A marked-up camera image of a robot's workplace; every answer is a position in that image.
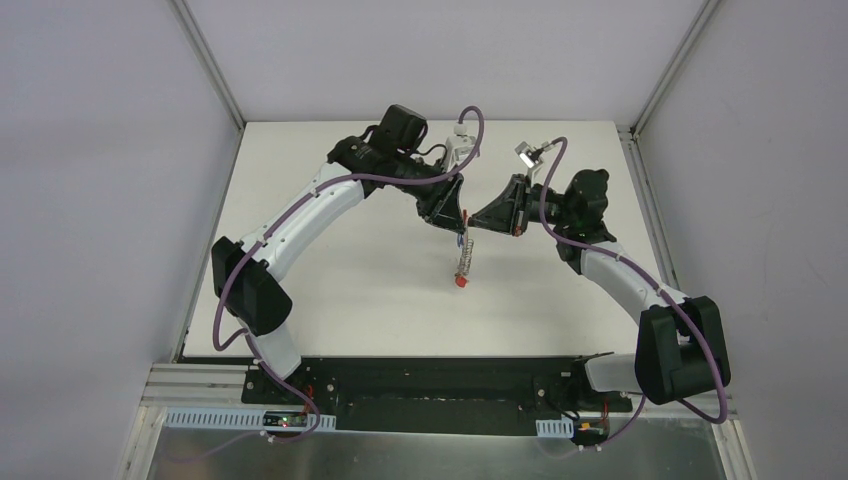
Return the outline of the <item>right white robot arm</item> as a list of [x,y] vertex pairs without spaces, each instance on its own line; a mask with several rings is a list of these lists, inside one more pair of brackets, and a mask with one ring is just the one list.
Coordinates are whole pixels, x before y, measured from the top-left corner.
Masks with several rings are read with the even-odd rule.
[[663,405],[727,387],[731,371],[717,304],[660,283],[628,256],[603,221],[608,179],[605,170],[581,170],[557,193],[515,174],[469,224],[511,236],[531,223],[548,226],[561,239],[560,259],[637,325],[634,353],[595,356],[578,367],[567,384],[576,407],[593,409],[613,391],[641,393]]

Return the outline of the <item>grey red keyring holder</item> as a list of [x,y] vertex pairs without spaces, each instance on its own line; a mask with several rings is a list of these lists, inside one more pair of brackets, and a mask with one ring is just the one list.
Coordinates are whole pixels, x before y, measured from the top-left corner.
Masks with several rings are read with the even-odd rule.
[[459,257],[454,283],[459,288],[465,288],[469,282],[469,274],[473,257],[474,240],[469,236],[469,215],[466,210],[462,211],[463,230],[458,234],[464,235],[464,245],[459,249]]

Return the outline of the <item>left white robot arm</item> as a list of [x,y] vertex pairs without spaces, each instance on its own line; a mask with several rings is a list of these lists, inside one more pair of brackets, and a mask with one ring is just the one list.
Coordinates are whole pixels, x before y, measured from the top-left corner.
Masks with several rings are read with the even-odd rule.
[[276,217],[239,240],[220,237],[211,249],[213,290],[218,298],[213,329],[225,313],[240,325],[255,360],[270,375],[266,389],[281,404],[297,402],[305,378],[286,321],[293,301],[282,282],[298,257],[336,219],[387,185],[410,195],[427,224],[463,234],[459,206],[462,169],[479,155],[484,118],[476,106],[462,110],[453,134],[433,164],[419,150],[427,120],[394,104],[380,122],[340,140],[299,196]]

